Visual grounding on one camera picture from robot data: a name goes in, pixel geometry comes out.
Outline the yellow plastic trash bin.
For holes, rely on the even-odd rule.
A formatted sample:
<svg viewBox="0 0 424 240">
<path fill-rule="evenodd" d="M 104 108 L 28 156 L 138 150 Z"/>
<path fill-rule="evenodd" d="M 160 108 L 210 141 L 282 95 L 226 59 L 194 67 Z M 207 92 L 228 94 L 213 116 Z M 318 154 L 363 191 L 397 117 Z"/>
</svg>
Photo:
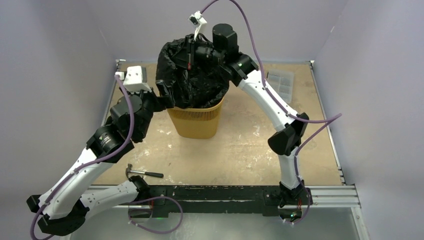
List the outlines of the yellow plastic trash bin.
<svg viewBox="0 0 424 240">
<path fill-rule="evenodd" d="M 209 108 L 168 108 L 167 113 L 177 131 L 184 138 L 210 139 L 218 131 L 224 100 Z"/>
</svg>

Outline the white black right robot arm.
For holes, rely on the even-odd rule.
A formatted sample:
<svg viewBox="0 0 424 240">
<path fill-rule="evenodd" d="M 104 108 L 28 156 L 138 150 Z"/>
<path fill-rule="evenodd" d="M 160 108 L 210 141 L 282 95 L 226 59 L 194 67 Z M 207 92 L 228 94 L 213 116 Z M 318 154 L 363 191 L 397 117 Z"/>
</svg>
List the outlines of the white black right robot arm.
<svg viewBox="0 0 424 240">
<path fill-rule="evenodd" d="M 280 204 L 310 203 L 298 161 L 309 117 L 292 109 L 272 89 L 258 59 L 240 51 L 233 27 L 216 24 L 211 39 L 202 33 L 186 35 L 169 60 L 182 74 L 180 80 L 174 80 L 177 107 L 210 107 L 223 98 L 230 84 L 255 101 L 275 129 L 267 142 L 279 160 Z"/>
</svg>

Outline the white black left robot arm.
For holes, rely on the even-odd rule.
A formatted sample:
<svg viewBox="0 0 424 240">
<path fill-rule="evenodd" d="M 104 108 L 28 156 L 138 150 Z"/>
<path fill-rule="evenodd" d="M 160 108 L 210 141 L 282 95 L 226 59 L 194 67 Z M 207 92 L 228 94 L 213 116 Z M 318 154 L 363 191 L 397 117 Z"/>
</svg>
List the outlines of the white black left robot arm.
<svg viewBox="0 0 424 240">
<path fill-rule="evenodd" d="M 32 225 L 52 236 L 66 236 L 86 220 L 120 204 L 142 205 L 151 197 L 149 185 L 139 176 L 93 193 L 89 186 L 106 170 L 142 142 L 155 112 L 171 108 L 167 97 L 154 91 L 131 93 L 110 109 L 105 125 L 87 141 L 77 161 L 49 191 L 31 195 L 29 209 L 36 213 Z"/>
</svg>

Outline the black plastic trash bag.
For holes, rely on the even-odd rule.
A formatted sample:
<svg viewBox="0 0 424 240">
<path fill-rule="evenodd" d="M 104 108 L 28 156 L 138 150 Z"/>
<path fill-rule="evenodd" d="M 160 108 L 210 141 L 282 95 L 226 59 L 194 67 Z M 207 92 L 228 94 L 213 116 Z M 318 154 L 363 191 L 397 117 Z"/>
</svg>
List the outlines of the black plastic trash bag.
<svg viewBox="0 0 424 240">
<path fill-rule="evenodd" d="M 230 86 L 218 65 L 199 56 L 188 69 L 189 41 L 194 34 L 167 42 L 161 48 L 156 65 L 155 84 L 162 97 L 181 109 L 207 109 L 217 105 Z"/>
</svg>

